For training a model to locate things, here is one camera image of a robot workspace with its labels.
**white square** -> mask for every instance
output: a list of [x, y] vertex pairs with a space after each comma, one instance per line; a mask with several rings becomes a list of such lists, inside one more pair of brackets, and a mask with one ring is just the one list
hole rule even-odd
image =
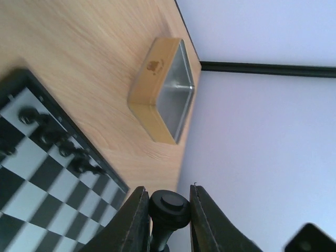
[[115, 210], [112, 206], [109, 205], [100, 219], [100, 224], [103, 227], [106, 227], [106, 225], [110, 223], [110, 221], [113, 219], [116, 213], [117, 213], [117, 210]]
[[99, 174], [94, 175], [92, 172], [86, 172], [79, 179], [92, 189], [99, 176]]
[[75, 240], [62, 237], [53, 252], [72, 252], [76, 246]]
[[57, 176], [54, 183], [49, 189], [49, 194], [59, 199], [62, 202], [70, 196], [76, 188], [78, 179], [73, 176], [67, 169], [62, 169], [61, 173]]
[[40, 113], [49, 114], [49, 112], [28, 88], [24, 89], [12, 102], [4, 107], [0, 114], [24, 135], [30, 135], [38, 127], [38, 124], [26, 125], [19, 121], [18, 113], [23, 107], [33, 107]]
[[105, 189], [103, 193], [101, 194], [101, 197], [109, 204], [111, 204], [112, 199], [118, 189], [117, 184], [113, 180], [109, 180], [107, 185], [105, 186]]
[[80, 204], [78, 211], [80, 211], [82, 214], [88, 217], [91, 217], [99, 201], [100, 197], [98, 196], [98, 194], [90, 190], [89, 193], [85, 196], [82, 203]]
[[38, 170], [48, 154], [29, 138], [24, 138], [17, 146], [17, 153], [8, 156], [2, 166], [28, 180]]
[[71, 206], [63, 204], [50, 222], [47, 229], [56, 234], [65, 235], [70, 225], [75, 220], [77, 213], [78, 212]]
[[99, 223], [89, 219], [81, 230], [78, 241], [83, 244], [88, 243], [96, 234], [99, 226]]
[[28, 221], [35, 214], [47, 195], [47, 192], [33, 185], [31, 182], [25, 181], [5, 205], [2, 212], [23, 221]]
[[71, 160], [74, 158], [74, 155], [70, 155], [68, 157], [63, 157], [59, 154], [59, 148], [54, 145], [48, 152], [49, 156], [55, 159], [60, 165], [63, 167], [67, 167]]
[[26, 223], [8, 245], [6, 252], [35, 251], [47, 231], [31, 223]]

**black pawn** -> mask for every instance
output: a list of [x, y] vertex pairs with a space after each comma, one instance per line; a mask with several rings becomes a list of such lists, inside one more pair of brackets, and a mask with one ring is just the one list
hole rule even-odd
[[169, 252], [169, 237], [191, 220], [189, 201], [175, 192], [159, 190], [152, 194], [148, 211], [153, 221], [150, 252]]
[[10, 146], [5, 140], [0, 139], [0, 156], [12, 156], [15, 154], [15, 147]]
[[40, 141], [43, 144], [60, 144], [65, 142], [70, 137], [66, 131], [45, 130], [40, 136]]
[[74, 143], [70, 141], [65, 141], [59, 145], [59, 154], [64, 157], [73, 154], [76, 156], [76, 158], [89, 158], [89, 153], [86, 150], [83, 148], [76, 148]]
[[92, 165], [87, 159], [78, 158], [72, 161], [71, 166], [78, 173], [92, 172], [93, 174], [106, 174], [105, 170], [97, 165]]
[[24, 124], [32, 124], [37, 122], [39, 125], [47, 125], [50, 120], [50, 115], [40, 114], [33, 107], [24, 107], [18, 113], [19, 120]]

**black object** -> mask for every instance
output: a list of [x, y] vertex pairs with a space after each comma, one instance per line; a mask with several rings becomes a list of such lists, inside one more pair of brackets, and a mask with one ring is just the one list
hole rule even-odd
[[16, 153], [15, 147], [12, 147], [5, 140], [0, 139], [0, 156], [12, 156]]
[[244, 74], [336, 78], [336, 67], [269, 65], [200, 61], [202, 71], [239, 72]]
[[169, 252], [169, 237], [190, 222], [190, 203], [180, 194], [159, 190], [149, 200], [149, 215], [153, 221], [150, 252]]
[[67, 157], [70, 155], [75, 155], [76, 157], [80, 158], [87, 158], [89, 156], [89, 153], [82, 149], [82, 148], [76, 148], [74, 143], [70, 141], [64, 141], [62, 142], [59, 147], [59, 154], [61, 156]]
[[[113, 167], [106, 161], [106, 159], [98, 152], [98, 150], [93, 146], [89, 139], [82, 133], [82, 131], [76, 126], [72, 119], [66, 114], [66, 112], [61, 108], [61, 106], [56, 102], [56, 100], [49, 94], [45, 87], [39, 82], [39, 80], [30, 72], [28, 69], [14, 69], [11, 71], [4, 79], [0, 82], [0, 108], [5, 107], [7, 104], [11, 103], [13, 98], [15, 98], [19, 93], [25, 89], [29, 91], [39, 99], [43, 106], [48, 110], [53, 117], [47, 114], [40, 114], [32, 107], [24, 107], [18, 113], [18, 117], [21, 118], [23, 123], [33, 123], [36, 121], [39, 123], [39, 127], [34, 133], [39, 133], [38, 135], [31, 135], [30, 138], [36, 143], [40, 139], [40, 133], [45, 129], [50, 131], [59, 131], [64, 129], [69, 132], [73, 138], [83, 147], [85, 151], [76, 150], [75, 155], [81, 156], [87, 153], [91, 158], [99, 163], [99, 166], [111, 177], [115, 183], [122, 189], [124, 194], [129, 190], [126, 183], [122, 178], [115, 172]], [[8, 133], [5, 135], [1, 134], [0, 137], [4, 138], [11, 145], [17, 145], [14, 142], [21, 140], [24, 136], [15, 135], [10, 136]], [[49, 151], [50, 146], [48, 144], [39, 144], [43, 150]]]
[[[145, 188], [137, 187], [112, 221], [80, 251], [169, 251], [163, 246], [166, 230], [187, 225], [189, 214], [193, 252], [262, 252], [229, 221], [205, 189], [196, 185], [190, 186], [190, 204], [166, 190], [154, 192], [149, 199]], [[151, 239], [149, 215], [153, 219]], [[285, 248], [285, 252], [315, 251], [335, 252], [336, 243], [312, 224], [304, 226]]]
[[138, 186], [111, 222], [81, 252], [145, 252], [149, 251], [149, 196]]
[[24, 107], [19, 111], [19, 120], [24, 124], [32, 124], [37, 122], [39, 125], [47, 125], [50, 119], [48, 114], [40, 114], [37, 109], [33, 107]]
[[43, 144], [55, 144], [59, 145], [65, 142], [70, 137], [70, 134], [66, 131], [53, 131], [45, 129], [40, 136], [40, 141]]
[[335, 252], [336, 243], [312, 223], [307, 223], [289, 242], [285, 252]]
[[85, 158], [74, 158], [70, 165], [78, 173], [92, 172], [93, 174], [106, 174], [104, 169], [97, 165], [90, 164]]
[[202, 186], [190, 186], [194, 251], [261, 252], [225, 216]]

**wooden surface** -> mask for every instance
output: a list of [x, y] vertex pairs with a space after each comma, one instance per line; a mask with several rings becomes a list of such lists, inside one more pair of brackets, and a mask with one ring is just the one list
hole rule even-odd
[[0, 76], [28, 67], [131, 191], [175, 190], [189, 120], [179, 145], [154, 143], [127, 106], [155, 37], [185, 39], [198, 82], [201, 66], [173, 0], [1, 0], [0, 34]]

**black square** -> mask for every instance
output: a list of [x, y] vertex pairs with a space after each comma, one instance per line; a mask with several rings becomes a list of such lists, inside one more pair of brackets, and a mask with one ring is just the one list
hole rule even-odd
[[11, 100], [8, 98], [8, 96], [0, 96], [0, 110], [4, 108], [7, 104], [9, 104]]
[[49, 194], [40, 205], [36, 213], [33, 215], [30, 223], [42, 228], [47, 228], [52, 218], [56, 215], [61, 204], [62, 201]]
[[114, 198], [112, 200], [111, 206], [114, 207], [114, 209], [119, 210], [122, 202], [125, 199], [125, 193], [122, 189], [118, 188], [117, 192], [114, 195]]
[[54, 118], [50, 118], [47, 125], [50, 131], [65, 131], [64, 128]]
[[96, 236], [97, 234], [99, 234], [100, 231], [102, 231], [103, 229], [104, 229], [104, 226], [100, 225], [100, 226], [98, 227], [97, 231], [96, 231], [95, 236]]
[[80, 231], [84, 227], [85, 222], [88, 220], [84, 214], [78, 212], [74, 222], [72, 222], [69, 230], [67, 231], [66, 237], [76, 240], [79, 236]]
[[48, 231], [35, 252], [53, 251], [61, 236]]
[[100, 195], [104, 191], [108, 181], [109, 177], [107, 175], [100, 175], [92, 190]]
[[0, 210], [23, 184], [24, 179], [5, 167], [0, 169]]
[[[0, 116], [0, 141], [2, 144], [9, 147], [16, 147], [25, 135], [11, 125], [5, 118]], [[5, 156], [0, 156], [0, 162], [5, 159]]]
[[77, 243], [77, 245], [75, 246], [75, 249], [73, 250], [73, 252], [78, 252], [82, 247], [84, 247], [84, 244]]
[[88, 191], [89, 188], [82, 181], [79, 181], [72, 194], [68, 198], [67, 204], [72, 208], [77, 209]]
[[97, 208], [94, 210], [93, 215], [91, 216], [91, 219], [93, 219], [94, 221], [98, 222], [100, 221], [101, 216], [103, 215], [106, 207], [109, 204], [106, 203], [106, 201], [104, 201], [103, 199], [100, 200]]
[[24, 223], [24, 221], [7, 214], [0, 217], [0, 251], [5, 251]]
[[48, 156], [29, 181], [42, 190], [47, 191], [62, 169], [62, 165], [51, 156]]

